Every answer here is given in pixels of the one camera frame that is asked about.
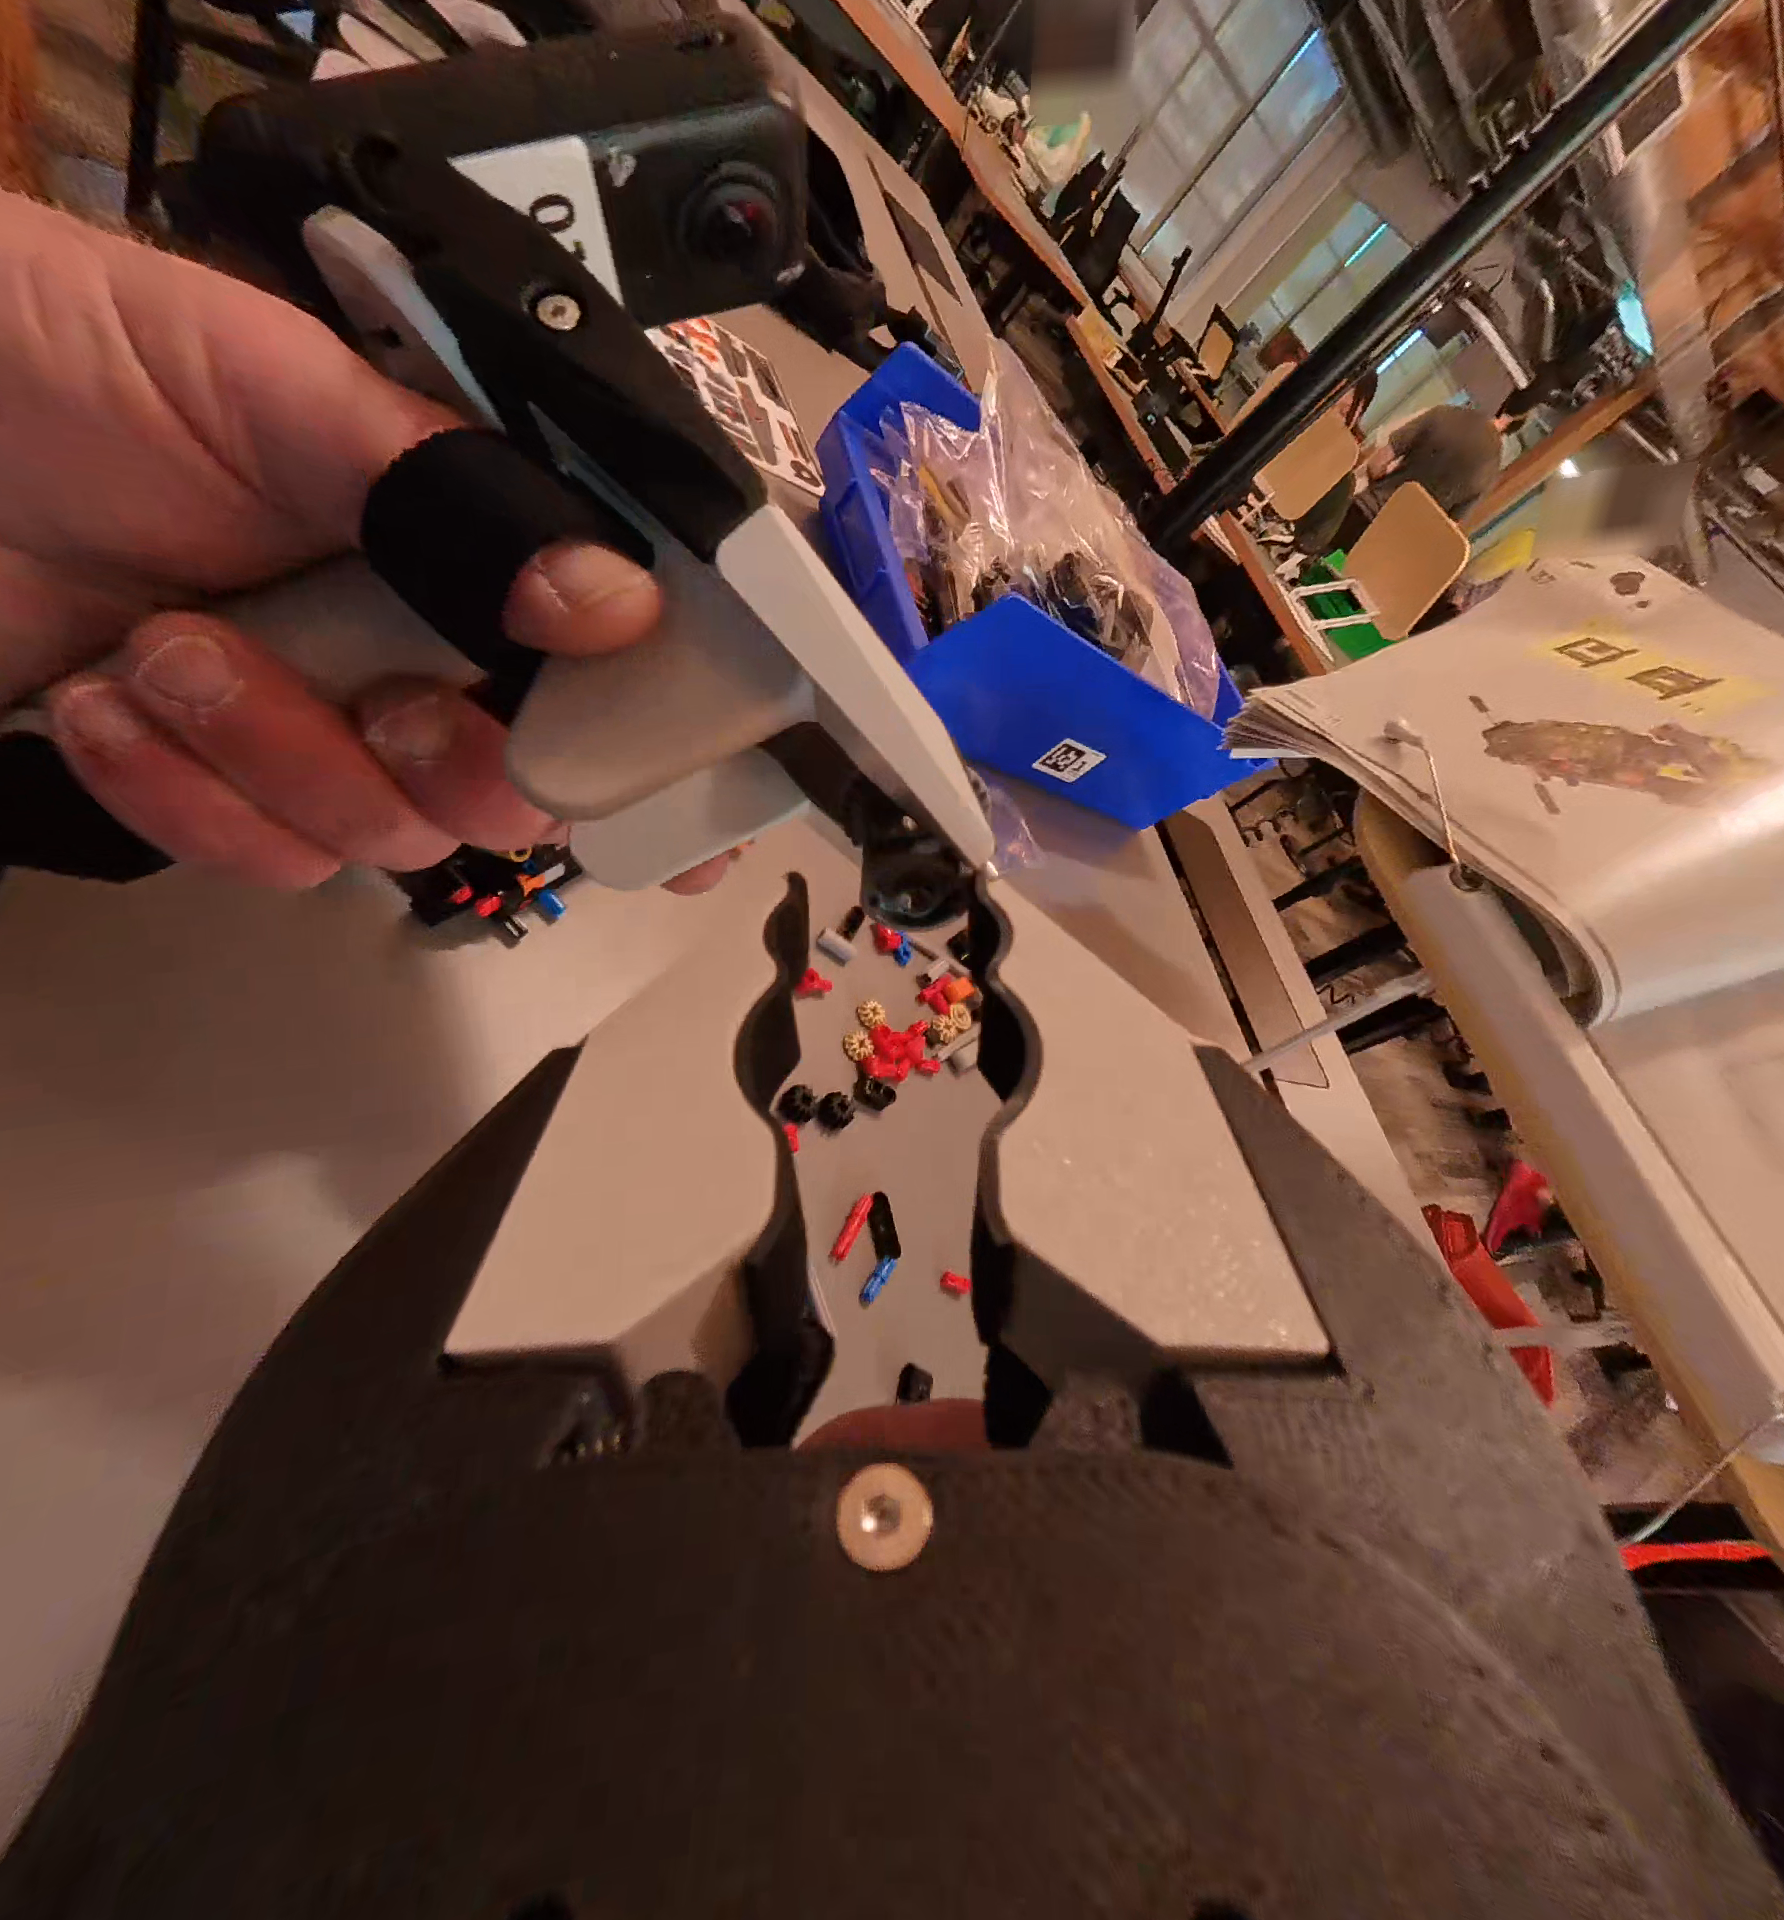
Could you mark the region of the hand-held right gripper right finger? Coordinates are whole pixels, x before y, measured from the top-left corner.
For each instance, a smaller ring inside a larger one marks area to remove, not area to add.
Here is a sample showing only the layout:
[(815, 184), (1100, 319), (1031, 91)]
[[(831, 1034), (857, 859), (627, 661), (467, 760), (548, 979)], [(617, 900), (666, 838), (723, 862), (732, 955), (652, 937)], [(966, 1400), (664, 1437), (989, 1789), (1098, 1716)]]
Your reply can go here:
[(1058, 1393), (1156, 1409), (1195, 1451), (1203, 1379), (1336, 1379), (1331, 1154), (1225, 1051), (1030, 902), (975, 879), (977, 1148), (971, 1297), (995, 1448)]

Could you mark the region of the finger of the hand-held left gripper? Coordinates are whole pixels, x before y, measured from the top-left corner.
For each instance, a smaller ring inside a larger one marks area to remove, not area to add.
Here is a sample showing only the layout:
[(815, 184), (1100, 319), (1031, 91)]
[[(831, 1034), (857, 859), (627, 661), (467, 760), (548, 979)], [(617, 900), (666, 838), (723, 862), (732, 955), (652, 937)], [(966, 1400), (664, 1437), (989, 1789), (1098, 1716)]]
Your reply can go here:
[(857, 770), (986, 872), (997, 837), (951, 734), (785, 511), (759, 507), (715, 565), (809, 680), (818, 723)]

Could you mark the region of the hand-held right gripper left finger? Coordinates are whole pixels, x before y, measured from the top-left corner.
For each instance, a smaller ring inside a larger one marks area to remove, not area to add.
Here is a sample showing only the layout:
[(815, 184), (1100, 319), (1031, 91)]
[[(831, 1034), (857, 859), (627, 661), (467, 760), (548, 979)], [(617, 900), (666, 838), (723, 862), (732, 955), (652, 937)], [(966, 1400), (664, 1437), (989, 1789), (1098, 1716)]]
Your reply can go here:
[(551, 1356), (617, 1396), (686, 1373), (744, 1443), (791, 1443), (832, 1356), (774, 1113), (809, 933), (800, 872), (741, 870), (700, 937), (592, 1027), (445, 1358)]

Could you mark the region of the dark grey lego differential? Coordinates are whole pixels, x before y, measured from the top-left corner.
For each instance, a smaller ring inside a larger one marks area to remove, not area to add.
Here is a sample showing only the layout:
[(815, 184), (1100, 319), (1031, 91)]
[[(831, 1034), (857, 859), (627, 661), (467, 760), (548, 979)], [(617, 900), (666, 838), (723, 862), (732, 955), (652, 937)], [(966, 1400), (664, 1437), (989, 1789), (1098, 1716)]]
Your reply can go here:
[(989, 838), (967, 851), (919, 804), (892, 797), (864, 775), (850, 780), (842, 825), (859, 856), (864, 913), (901, 931), (926, 931), (961, 915), (974, 878), (992, 862)]

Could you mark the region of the lego sticker sheet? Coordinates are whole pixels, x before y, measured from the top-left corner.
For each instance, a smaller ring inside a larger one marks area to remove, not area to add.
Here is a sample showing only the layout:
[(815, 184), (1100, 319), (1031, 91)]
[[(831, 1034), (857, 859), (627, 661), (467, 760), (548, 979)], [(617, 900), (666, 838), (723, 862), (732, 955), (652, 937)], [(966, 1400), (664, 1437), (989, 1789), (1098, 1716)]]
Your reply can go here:
[(647, 329), (645, 338), (770, 487), (819, 499), (815, 438), (803, 430), (777, 366), (759, 348), (702, 316)]

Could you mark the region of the plastic bags of lego parts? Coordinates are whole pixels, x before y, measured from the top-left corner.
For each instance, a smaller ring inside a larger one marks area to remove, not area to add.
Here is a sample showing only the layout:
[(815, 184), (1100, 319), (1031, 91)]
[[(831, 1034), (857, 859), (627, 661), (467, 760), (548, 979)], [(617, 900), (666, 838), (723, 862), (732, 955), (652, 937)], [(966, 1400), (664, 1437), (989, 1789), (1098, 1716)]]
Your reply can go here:
[(1192, 583), (1095, 476), (1010, 349), (989, 371), (974, 426), (938, 401), (882, 406), (864, 430), (864, 472), (920, 646), (1012, 596), (1214, 717), (1221, 657)]

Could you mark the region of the partly built lego model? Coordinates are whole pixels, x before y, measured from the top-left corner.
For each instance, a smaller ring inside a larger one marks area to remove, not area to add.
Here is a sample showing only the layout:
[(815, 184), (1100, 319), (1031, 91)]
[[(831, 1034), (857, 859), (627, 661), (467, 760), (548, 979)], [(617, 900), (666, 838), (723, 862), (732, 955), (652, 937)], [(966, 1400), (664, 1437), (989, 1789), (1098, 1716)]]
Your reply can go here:
[(586, 872), (562, 844), (535, 842), (515, 851), (458, 846), (438, 863), (387, 878), (408, 919), (436, 940), (451, 948), (519, 948), (531, 931), (562, 920), (564, 897)]

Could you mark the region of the lego instruction booklet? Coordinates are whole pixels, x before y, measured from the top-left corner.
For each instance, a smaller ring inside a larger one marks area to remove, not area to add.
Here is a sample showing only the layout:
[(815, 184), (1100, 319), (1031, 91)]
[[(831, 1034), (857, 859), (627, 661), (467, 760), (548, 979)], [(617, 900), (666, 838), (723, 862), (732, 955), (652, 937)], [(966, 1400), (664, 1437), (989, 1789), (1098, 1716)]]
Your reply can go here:
[(1636, 559), (1531, 564), (1432, 633), (1245, 698), (1503, 902), (1584, 1027), (1784, 972), (1784, 637)]

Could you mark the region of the person's left hand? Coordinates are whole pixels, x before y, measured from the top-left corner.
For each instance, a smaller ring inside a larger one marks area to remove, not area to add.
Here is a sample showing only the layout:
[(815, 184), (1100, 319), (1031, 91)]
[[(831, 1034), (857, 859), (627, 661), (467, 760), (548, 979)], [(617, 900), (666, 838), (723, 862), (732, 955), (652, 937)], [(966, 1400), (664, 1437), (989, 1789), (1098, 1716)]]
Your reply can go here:
[(458, 426), (288, 302), (0, 190), (0, 720), (41, 704), (124, 828), (259, 887), (560, 840), (462, 690), (328, 704), (212, 612), (349, 550)]

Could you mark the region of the blue storage bin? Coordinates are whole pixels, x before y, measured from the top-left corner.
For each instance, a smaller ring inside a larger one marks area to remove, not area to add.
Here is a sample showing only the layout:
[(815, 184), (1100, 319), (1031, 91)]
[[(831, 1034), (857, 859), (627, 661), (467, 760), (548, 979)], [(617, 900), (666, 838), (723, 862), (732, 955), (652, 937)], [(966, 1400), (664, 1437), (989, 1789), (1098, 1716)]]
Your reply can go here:
[(1262, 775), (1264, 758), (1227, 750), (1242, 694), (1222, 667), (1199, 713), (1012, 592), (938, 637), (925, 633), (875, 476), (904, 406), (955, 427), (980, 424), (966, 387), (920, 346), (898, 346), (818, 438), (818, 513), (838, 580), (959, 753), (1132, 830)]

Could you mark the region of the red bag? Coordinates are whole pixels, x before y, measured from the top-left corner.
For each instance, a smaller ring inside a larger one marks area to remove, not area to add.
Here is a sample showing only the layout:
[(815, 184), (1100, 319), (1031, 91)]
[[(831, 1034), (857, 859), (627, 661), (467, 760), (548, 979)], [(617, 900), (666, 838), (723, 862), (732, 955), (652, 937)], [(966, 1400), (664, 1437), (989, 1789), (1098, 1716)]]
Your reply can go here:
[(1506, 1254), (1583, 1251), (1552, 1184), (1520, 1157), (1506, 1166), (1484, 1224), (1438, 1204), (1428, 1204), (1423, 1220), (1450, 1276), (1491, 1334), (1538, 1334), (1543, 1326), (1511, 1282)]

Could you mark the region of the green crate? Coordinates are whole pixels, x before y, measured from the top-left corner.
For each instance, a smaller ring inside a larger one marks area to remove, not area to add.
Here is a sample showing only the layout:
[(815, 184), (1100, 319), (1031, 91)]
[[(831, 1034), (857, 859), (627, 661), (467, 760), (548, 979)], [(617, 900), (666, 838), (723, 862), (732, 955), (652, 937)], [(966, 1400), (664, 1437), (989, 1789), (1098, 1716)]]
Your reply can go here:
[(1297, 577), (1289, 577), (1289, 595), (1336, 664), (1367, 660), (1393, 644), (1350, 583), (1342, 547), (1309, 558)]

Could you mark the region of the beige chair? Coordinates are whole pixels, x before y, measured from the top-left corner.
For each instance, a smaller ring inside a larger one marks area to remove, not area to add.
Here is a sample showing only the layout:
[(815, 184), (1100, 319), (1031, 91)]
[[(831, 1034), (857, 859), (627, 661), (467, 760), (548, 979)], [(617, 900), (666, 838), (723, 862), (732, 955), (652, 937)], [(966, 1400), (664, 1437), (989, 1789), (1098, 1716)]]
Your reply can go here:
[(1357, 472), (1360, 443), (1342, 411), (1328, 410), (1259, 466), (1251, 496), (1291, 525), (1306, 517), (1339, 481)]
[(1339, 583), (1384, 641), (1406, 639), (1463, 573), (1467, 535), (1415, 481), (1395, 487), (1342, 558)]

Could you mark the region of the large paned window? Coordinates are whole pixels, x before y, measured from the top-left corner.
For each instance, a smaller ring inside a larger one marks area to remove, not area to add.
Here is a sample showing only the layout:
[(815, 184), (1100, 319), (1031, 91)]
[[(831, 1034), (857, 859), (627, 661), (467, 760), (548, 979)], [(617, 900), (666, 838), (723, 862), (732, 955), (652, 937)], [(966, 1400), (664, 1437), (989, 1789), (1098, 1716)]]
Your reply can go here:
[(1406, 156), (1316, 5), (1161, 2), (1135, 40), (1123, 263), (1178, 307), (1230, 301), (1352, 185)]

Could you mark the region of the black metal pole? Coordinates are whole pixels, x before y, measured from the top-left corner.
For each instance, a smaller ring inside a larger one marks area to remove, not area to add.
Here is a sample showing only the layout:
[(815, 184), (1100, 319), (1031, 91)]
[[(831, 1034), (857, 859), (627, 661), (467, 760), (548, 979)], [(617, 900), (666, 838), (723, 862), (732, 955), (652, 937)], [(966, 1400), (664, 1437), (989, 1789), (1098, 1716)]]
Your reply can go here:
[(1172, 562), (1207, 519), (1239, 504), (1259, 469), (1409, 332), (1463, 263), (1552, 187), (1729, 10), (1729, 2), (1662, 2), (1620, 38), (1423, 244), (1383, 275), (1162, 499), (1151, 504), (1141, 528), (1155, 554)]

